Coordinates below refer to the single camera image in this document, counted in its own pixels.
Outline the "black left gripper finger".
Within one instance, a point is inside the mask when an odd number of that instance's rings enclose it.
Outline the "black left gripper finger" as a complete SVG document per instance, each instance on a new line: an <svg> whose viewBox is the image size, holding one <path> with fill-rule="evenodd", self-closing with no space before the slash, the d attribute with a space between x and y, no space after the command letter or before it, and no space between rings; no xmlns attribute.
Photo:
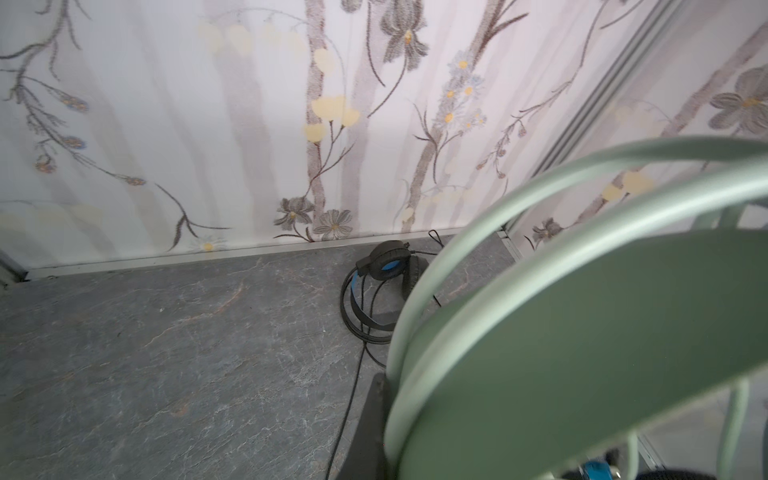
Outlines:
<svg viewBox="0 0 768 480"><path fill-rule="evenodd" d="M388 477L384 433L389 411L390 382L384 373L377 373L337 479L384 480Z"/></svg>

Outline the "mint green headphones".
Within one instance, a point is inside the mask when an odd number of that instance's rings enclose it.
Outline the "mint green headphones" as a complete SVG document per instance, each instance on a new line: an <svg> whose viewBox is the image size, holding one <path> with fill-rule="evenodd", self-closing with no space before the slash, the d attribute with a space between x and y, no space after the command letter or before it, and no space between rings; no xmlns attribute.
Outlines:
<svg viewBox="0 0 768 480"><path fill-rule="evenodd" d="M422 314L502 221L584 180L652 162L713 161L557 236L488 285ZM535 479L720 388L730 477L750 375L767 364L767 234L738 227L767 195L767 146L727 137L630 143L499 200L435 258L389 351L394 479Z"/></svg>

